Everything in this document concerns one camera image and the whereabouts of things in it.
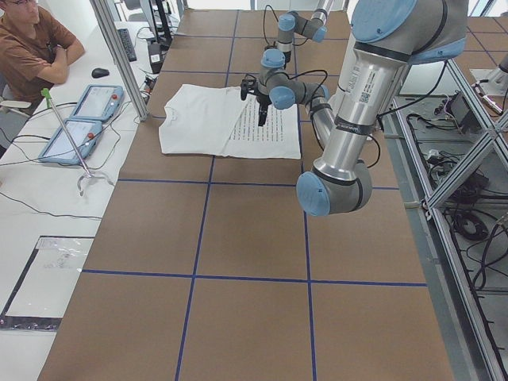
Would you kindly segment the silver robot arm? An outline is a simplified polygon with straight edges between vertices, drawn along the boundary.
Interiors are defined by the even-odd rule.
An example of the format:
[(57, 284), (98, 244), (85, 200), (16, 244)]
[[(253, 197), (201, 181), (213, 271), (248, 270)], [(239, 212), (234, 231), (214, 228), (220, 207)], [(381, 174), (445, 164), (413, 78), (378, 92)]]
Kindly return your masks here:
[(294, 11), (280, 16), (278, 39), (261, 60), (258, 77), (244, 83), (243, 94), (259, 103), (259, 121), (267, 109), (306, 107), (324, 150), (299, 176), (300, 206), (313, 216), (348, 213), (371, 197), (368, 167), (360, 158), (376, 119), (394, 96), (399, 70), (458, 56), (466, 44), (465, 1), (361, 1), (354, 9), (351, 33), (337, 92), (290, 78), (285, 66), (295, 35), (321, 41), (331, 2), (321, 1), (311, 18)]
[(325, 25), (333, 4), (334, 0), (319, 1), (310, 18), (301, 16), (295, 10), (290, 10), (279, 17), (275, 48), (281, 51), (286, 64), (291, 61), (295, 34), (318, 43), (324, 40), (327, 33)]

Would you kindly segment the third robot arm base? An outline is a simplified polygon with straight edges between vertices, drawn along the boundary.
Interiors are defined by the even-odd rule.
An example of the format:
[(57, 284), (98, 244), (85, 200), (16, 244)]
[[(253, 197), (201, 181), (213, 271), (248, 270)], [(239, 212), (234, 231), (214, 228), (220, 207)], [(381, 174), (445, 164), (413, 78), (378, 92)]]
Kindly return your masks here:
[(493, 97), (505, 98), (507, 95), (507, 56), (495, 69), (471, 69), (475, 82), (471, 85), (477, 96), (483, 100), (494, 112), (501, 114), (503, 108)]

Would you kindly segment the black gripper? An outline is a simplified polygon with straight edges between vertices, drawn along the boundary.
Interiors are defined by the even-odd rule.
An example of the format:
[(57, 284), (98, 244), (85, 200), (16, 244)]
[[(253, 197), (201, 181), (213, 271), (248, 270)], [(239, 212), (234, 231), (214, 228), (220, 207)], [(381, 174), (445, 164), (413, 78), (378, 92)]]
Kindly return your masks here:
[(267, 120), (267, 110), (268, 107), (272, 104), (271, 99), (268, 94), (264, 94), (260, 90), (256, 91), (256, 100), (260, 105), (258, 111), (258, 126), (264, 126)]

